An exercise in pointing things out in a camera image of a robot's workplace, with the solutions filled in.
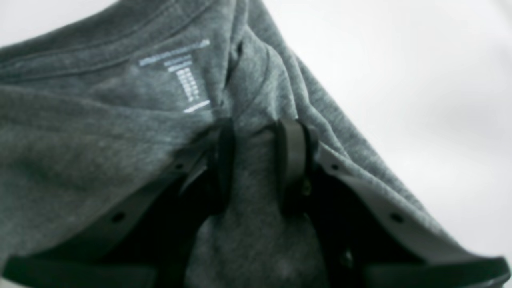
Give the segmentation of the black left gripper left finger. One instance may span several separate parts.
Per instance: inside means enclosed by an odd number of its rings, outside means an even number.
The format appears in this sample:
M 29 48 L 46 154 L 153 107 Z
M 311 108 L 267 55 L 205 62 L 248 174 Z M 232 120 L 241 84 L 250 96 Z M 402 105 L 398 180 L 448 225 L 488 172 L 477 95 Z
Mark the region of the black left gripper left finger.
M 4 288 L 182 286 L 194 237 L 229 203 L 235 136 L 216 124 L 161 174 L 75 236 L 8 258 Z

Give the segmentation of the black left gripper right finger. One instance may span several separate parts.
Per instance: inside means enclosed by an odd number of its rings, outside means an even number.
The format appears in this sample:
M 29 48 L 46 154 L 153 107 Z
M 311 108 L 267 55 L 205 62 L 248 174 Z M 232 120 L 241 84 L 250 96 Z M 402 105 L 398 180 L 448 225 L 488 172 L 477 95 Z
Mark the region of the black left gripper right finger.
M 353 176 L 312 126 L 278 120 L 276 133 L 280 209 L 311 221 L 332 288 L 501 288 L 511 279 L 503 257 L 429 231 Z

